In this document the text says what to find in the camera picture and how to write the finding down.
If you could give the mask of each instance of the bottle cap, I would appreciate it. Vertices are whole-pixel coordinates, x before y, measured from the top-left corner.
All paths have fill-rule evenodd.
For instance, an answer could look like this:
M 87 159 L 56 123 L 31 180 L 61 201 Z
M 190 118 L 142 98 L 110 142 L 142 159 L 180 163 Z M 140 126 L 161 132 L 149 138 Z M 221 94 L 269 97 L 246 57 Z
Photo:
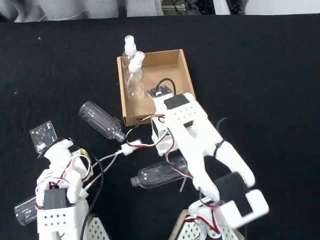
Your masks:
M 134 58 L 129 63 L 130 72 L 137 73 L 142 67 L 142 63 L 145 59 L 145 54 L 142 51 L 137 51 Z
M 135 38 L 131 35 L 128 35 L 124 38 L 124 42 L 125 42 L 125 45 L 124 45 L 125 54 L 127 54 L 128 56 L 135 55 L 137 52 Z

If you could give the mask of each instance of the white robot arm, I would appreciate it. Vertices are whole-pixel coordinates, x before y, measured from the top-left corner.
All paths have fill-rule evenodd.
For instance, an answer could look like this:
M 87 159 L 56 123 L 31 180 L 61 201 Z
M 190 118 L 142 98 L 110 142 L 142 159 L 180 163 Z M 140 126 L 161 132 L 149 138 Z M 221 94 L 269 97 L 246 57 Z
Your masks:
M 193 95 L 174 96 L 166 86 L 150 89 L 148 93 L 154 101 L 155 114 L 164 115 L 164 120 L 153 118 L 151 121 L 152 140 L 156 143 L 158 136 L 167 130 L 171 133 L 156 146 L 159 155 L 170 149 L 174 138 L 175 146 L 171 151 L 180 150 L 194 187 L 206 196 L 202 202 L 189 207 L 190 215 L 194 219 L 200 216 L 210 224 L 214 224 L 215 219 L 219 227 L 236 229 L 268 213 L 269 207 L 261 191 L 249 189 L 255 185 L 253 172 L 234 147 L 220 136 Z M 231 173 L 212 181 L 205 169 L 205 156 L 215 157 Z M 203 204 L 210 201 L 219 202 L 219 205 Z
M 37 230 L 39 240 L 79 240 L 82 225 L 88 212 L 87 192 L 83 182 L 93 175 L 91 161 L 84 149 L 73 153 L 69 147 L 73 142 L 64 139 L 51 146 L 44 157 L 49 159 L 49 169 L 45 169 L 37 180 Z M 80 159 L 88 161 L 88 167 Z M 83 240 L 88 239 L 87 227 Z

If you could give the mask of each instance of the plastic bottle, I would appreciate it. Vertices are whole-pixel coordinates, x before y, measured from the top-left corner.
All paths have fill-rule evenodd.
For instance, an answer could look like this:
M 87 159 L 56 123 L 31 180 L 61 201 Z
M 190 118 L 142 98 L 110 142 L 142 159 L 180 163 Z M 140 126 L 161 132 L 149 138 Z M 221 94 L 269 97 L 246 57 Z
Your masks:
M 83 104 L 79 116 L 107 139 L 117 139 L 119 142 L 125 140 L 120 123 L 94 102 L 87 101 Z
M 122 69 L 127 70 L 129 63 L 134 58 L 137 53 L 137 47 L 135 44 L 135 38 L 131 35 L 128 35 L 124 38 L 124 52 L 122 54 Z
M 185 159 L 180 156 L 170 160 L 170 163 L 184 173 L 188 173 L 188 166 Z M 184 178 L 175 171 L 169 163 L 162 161 L 141 169 L 137 176 L 131 178 L 132 187 L 152 189 L 164 184 Z
M 126 95 L 130 101 L 137 102 L 144 98 L 145 90 L 142 71 L 142 63 L 145 59 L 145 54 L 137 51 L 134 58 L 129 63 L 128 71 L 124 74 Z
M 36 204 L 36 196 L 33 196 L 14 207 L 15 217 L 22 226 L 37 219 Z

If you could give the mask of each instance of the black cloth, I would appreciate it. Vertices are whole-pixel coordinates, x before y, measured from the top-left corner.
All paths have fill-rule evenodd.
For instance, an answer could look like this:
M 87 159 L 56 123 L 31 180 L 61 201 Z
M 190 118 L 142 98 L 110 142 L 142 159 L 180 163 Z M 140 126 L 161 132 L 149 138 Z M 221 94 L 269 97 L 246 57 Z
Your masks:
M 0 24 L 1 239 L 35 240 L 13 207 L 34 195 L 48 167 L 36 159 L 29 130 L 51 120 L 98 157 L 119 149 L 78 117 L 91 100 L 121 118 L 116 57 L 124 37 L 139 50 L 184 49 L 195 94 L 223 137 L 256 177 L 270 213 L 249 224 L 248 239 L 318 239 L 320 155 L 320 15 L 137 17 Z M 151 127 L 136 132 L 150 142 Z M 130 177 L 162 161 L 155 149 L 119 156 L 105 174 L 93 213 L 113 240 L 168 239 L 182 209 L 198 199 L 191 181 L 151 190 Z M 227 169 L 210 157 L 215 179 Z M 98 189 L 90 189 L 88 201 Z

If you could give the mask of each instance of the open cardboard box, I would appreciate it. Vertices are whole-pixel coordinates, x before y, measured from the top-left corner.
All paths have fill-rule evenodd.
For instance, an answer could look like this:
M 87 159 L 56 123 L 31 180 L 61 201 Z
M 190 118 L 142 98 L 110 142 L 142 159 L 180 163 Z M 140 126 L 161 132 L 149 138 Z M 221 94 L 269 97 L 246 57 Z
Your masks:
M 138 102 L 127 99 L 121 57 L 117 57 L 116 60 L 119 74 L 122 115 L 126 126 L 136 125 L 141 119 L 155 113 L 154 102 L 148 95 L 147 90 L 155 88 L 159 81 L 164 78 L 170 78 L 174 81 L 177 94 L 191 93 L 195 96 L 182 49 L 145 53 L 145 59 L 142 65 L 145 93 L 144 98 Z M 166 81 L 162 85 L 166 85 L 171 90 L 173 89 L 170 82 Z

